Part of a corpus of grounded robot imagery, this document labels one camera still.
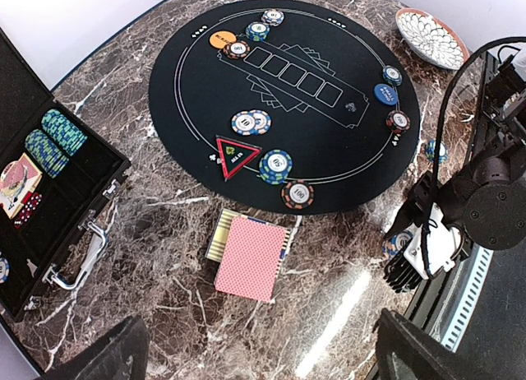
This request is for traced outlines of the green chip row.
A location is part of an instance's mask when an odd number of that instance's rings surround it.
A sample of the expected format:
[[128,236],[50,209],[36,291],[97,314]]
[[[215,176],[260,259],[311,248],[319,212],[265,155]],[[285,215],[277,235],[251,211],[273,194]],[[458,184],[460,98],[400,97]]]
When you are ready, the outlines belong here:
[[39,129],[27,135],[25,148],[50,178],[56,178],[69,162],[62,150]]
[[65,150],[74,155],[87,141],[87,136],[58,109],[50,109],[41,120],[44,131]]

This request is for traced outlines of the red dice in case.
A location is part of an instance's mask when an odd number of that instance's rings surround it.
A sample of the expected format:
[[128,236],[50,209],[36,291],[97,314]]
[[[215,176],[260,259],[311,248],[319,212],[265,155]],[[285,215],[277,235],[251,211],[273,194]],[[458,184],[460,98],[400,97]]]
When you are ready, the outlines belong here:
[[18,212],[13,224],[16,229],[21,228],[27,224],[30,220],[30,217],[36,212],[39,204],[42,201],[42,194],[38,192],[28,192],[23,201],[22,208]]

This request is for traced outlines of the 100 chips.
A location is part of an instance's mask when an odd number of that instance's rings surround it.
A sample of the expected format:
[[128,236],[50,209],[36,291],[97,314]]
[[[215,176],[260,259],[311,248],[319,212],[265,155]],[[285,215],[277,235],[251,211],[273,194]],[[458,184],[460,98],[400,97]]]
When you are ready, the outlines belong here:
[[314,188],[304,180],[293,180],[281,189],[281,199],[286,207],[293,210],[303,210],[314,202]]
[[245,58],[251,52],[251,48],[244,40],[238,40],[226,44],[222,52],[227,58],[240,59]]
[[410,118],[402,111],[392,110],[385,119],[386,126],[394,134],[403,134],[410,129]]

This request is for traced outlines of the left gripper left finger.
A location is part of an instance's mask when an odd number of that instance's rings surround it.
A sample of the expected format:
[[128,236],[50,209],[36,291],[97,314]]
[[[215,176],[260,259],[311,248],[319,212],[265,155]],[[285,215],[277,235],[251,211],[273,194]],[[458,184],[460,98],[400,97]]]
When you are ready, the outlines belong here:
[[150,336],[142,317],[128,316],[42,379],[144,379]]

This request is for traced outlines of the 10 chips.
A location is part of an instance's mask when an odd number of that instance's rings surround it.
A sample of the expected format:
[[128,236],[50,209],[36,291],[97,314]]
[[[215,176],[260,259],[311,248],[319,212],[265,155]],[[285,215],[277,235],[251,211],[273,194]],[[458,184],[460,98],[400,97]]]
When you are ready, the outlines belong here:
[[284,13],[277,9],[268,9],[263,12],[261,20],[269,26],[278,26],[284,21]]
[[240,136],[259,136],[266,134],[271,127],[271,117],[263,110],[243,110],[231,118],[231,128]]

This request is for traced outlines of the green chip row left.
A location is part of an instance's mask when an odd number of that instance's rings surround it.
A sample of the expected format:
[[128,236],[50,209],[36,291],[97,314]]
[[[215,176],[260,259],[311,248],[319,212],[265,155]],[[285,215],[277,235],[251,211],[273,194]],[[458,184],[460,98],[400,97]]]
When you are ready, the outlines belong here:
[[39,129],[27,135],[25,148],[50,178],[56,178],[69,162],[62,150]]

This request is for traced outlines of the green chip row right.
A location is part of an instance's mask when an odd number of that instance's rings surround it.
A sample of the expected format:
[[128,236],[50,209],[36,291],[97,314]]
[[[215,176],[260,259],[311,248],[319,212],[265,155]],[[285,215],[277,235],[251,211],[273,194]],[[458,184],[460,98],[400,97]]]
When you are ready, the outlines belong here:
[[87,136],[58,109],[50,109],[41,120],[44,131],[65,150],[74,155],[87,141]]

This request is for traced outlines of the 50 chips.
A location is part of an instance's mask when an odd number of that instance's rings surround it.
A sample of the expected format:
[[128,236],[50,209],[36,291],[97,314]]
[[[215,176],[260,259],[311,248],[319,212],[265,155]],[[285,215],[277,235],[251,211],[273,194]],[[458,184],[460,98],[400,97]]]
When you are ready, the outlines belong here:
[[286,151],[280,149],[267,152],[259,162],[262,180],[271,185],[284,183],[292,167],[292,157]]
[[391,65],[386,65],[383,67],[382,76],[391,86],[400,86],[403,82],[402,73]]
[[245,29],[245,34],[247,38],[251,41],[261,42],[266,40],[266,37],[270,33],[270,26],[262,21],[252,22],[247,25]]

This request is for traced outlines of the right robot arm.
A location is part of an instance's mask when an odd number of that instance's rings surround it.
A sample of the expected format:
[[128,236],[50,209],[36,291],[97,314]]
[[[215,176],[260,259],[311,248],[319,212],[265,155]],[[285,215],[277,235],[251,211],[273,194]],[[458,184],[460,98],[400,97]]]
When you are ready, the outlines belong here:
[[446,183],[438,170],[423,174],[385,238],[427,222],[432,204],[442,223],[484,248],[506,250],[525,238],[525,80],[519,56],[487,58],[469,160]]

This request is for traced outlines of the red triangular all-in marker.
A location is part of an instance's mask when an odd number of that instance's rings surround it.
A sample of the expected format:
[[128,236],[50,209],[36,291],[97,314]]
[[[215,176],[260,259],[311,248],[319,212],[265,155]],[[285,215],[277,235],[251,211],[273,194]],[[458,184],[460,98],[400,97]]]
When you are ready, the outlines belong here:
[[262,151],[262,148],[259,146],[220,135],[216,136],[216,145],[225,181],[230,180]]

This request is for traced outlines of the blue-white chips in case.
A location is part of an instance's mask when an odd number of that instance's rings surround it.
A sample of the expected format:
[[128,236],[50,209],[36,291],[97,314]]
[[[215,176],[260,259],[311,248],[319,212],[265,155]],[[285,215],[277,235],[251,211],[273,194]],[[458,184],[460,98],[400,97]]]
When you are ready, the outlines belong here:
[[10,265],[5,257],[0,257],[0,283],[7,281],[10,271]]

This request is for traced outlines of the round black poker mat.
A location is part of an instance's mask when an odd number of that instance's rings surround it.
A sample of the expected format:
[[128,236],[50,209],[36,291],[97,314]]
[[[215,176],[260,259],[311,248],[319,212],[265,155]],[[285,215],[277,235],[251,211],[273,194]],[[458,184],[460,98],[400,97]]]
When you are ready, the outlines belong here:
[[[249,40],[247,25],[262,21],[268,9],[282,11],[283,23],[271,26],[266,40]],[[209,42],[220,30],[247,42],[251,52],[227,58]],[[395,184],[418,149],[420,110],[409,77],[391,86],[398,104],[374,96],[376,84],[387,84],[386,65],[401,68],[382,40],[336,12],[291,0],[230,3],[188,22],[162,48],[150,77],[150,114],[170,155],[220,195],[263,211],[287,211],[281,187],[261,179],[257,160],[224,180],[217,135],[263,153],[286,151],[293,160],[290,179],[314,188],[307,214],[352,210]],[[231,118],[252,109],[270,115],[270,130],[242,138]],[[405,133],[386,126],[392,110],[410,118]]]

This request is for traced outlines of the blue chip stack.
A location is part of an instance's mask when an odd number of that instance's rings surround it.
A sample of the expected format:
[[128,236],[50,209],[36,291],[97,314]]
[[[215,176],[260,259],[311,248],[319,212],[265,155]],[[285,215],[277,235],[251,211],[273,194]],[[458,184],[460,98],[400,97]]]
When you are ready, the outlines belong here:
[[407,229],[387,239],[382,244],[382,252],[384,256],[388,260],[393,259],[404,245],[412,239],[413,233]]

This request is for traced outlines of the floral patterned plate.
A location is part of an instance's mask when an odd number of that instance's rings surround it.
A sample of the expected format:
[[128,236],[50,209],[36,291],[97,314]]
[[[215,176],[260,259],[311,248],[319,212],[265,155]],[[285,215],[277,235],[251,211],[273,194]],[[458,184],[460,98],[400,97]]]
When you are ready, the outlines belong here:
[[428,63],[457,71],[469,59],[469,51],[457,34],[427,12],[402,8],[395,23],[411,50]]

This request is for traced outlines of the blue small blind button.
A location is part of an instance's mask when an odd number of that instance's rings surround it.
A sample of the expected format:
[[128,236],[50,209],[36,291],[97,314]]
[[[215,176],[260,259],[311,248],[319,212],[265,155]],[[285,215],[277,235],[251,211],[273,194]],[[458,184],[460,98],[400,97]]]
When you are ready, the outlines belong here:
[[396,91],[387,84],[376,84],[373,93],[376,99],[384,105],[394,106],[399,102]]

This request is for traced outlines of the orange big blind button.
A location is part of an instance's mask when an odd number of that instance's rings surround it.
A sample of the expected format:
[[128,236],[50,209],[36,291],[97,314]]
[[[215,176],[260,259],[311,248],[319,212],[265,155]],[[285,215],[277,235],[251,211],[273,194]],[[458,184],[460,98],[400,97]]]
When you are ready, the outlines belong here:
[[223,49],[227,44],[235,43],[236,41],[237,36],[227,30],[216,31],[209,37],[210,45],[215,49]]

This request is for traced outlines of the black poker chip case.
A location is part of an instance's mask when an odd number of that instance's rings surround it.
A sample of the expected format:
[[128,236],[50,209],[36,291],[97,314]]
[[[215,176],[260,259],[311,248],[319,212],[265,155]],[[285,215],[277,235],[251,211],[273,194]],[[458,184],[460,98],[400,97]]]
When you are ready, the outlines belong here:
[[130,161],[1,39],[1,303],[20,321],[48,285],[80,286],[108,246],[96,216]]

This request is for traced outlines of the card deck in case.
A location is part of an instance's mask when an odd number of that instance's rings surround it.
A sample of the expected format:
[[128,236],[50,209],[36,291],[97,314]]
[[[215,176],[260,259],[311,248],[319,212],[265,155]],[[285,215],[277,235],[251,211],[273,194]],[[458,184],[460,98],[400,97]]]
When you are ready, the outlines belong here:
[[27,195],[38,187],[42,175],[25,152],[1,172],[1,208],[10,220],[23,208]]

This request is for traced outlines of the red card deck in box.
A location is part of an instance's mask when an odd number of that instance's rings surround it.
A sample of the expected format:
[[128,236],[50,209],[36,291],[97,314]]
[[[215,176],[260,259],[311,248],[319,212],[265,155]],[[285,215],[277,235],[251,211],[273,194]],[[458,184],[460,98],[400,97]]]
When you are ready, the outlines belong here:
[[215,289],[269,303],[291,229],[224,208],[205,257],[217,262]]

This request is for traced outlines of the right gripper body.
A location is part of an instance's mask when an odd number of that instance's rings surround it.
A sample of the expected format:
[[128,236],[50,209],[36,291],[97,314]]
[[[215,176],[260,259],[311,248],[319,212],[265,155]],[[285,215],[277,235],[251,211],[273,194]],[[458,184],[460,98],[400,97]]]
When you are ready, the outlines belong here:
[[424,210],[431,193],[431,171],[422,174],[410,188],[403,205],[394,219],[394,223],[384,234],[385,239],[391,239],[411,225],[420,227],[423,222]]

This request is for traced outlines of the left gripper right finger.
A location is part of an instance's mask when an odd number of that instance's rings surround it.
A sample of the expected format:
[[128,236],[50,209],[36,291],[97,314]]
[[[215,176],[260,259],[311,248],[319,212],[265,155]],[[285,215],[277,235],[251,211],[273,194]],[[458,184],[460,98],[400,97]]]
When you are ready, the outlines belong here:
[[448,351],[406,317],[381,310],[375,329],[381,379],[493,379],[484,368]]

